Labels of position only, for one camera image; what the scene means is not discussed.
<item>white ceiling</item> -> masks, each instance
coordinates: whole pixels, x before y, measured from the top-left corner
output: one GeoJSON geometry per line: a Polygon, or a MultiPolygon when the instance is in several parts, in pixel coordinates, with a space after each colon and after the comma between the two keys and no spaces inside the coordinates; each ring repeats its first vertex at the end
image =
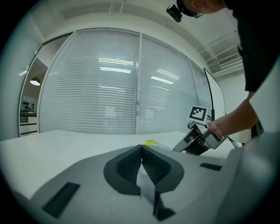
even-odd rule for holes
{"type": "MultiPolygon", "coordinates": [[[[58,25],[75,16],[108,12],[119,14],[123,0],[42,0],[31,15],[44,37],[58,25]]],[[[176,23],[166,9],[176,0],[125,0],[123,14],[133,14],[153,20],[186,39],[207,61],[212,73],[221,71],[218,61],[237,53],[237,22],[224,9],[195,19],[185,16],[176,23]]]]}

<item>table surface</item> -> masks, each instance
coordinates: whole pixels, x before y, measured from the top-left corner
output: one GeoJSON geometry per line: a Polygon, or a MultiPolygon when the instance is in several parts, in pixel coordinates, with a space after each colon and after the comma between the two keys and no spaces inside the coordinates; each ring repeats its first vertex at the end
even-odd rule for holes
{"type": "MultiPolygon", "coordinates": [[[[185,135],[181,132],[96,135],[56,130],[0,142],[0,167],[10,187],[30,199],[51,178],[82,159],[147,140],[156,140],[173,149],[185,135]]],[[[226,140],[202,156],[227,158],[231,149],[233,145],[226,140]]]]}

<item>cable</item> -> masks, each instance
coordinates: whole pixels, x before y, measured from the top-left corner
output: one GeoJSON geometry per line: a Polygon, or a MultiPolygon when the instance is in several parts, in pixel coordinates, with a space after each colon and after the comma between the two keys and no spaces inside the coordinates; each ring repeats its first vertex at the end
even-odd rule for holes
{"type": "MultiPolygon", "coordinates": [[[[213,121],[213,119],[212,119],[209,115],[207,115],[207,117],[209,118],[210,121],[213,121]]],[[[235,141],[233,141],[229,136],[228,136],[227,138],[230,140],[231,144],[232,144],[235,148],[238,148],[238,145],[237,145],[237,143],[236,143],[235,141]]]]}

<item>air vent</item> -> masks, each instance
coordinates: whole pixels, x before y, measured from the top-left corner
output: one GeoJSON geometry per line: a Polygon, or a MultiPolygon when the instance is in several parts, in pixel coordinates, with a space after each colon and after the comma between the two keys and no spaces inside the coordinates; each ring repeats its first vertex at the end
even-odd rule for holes
{"type": "Polygon", "coordinates": [[[222,59],[221,61],[218,61],[218,63],[219,63],[220,66],[225,66],[225,65],[227,65],[229,63],[232,63],[232,62],[234,62],[238,59],[240,59],[239,54],[234,54],[232,56],[229,56],[227,58],[222,59]]]}

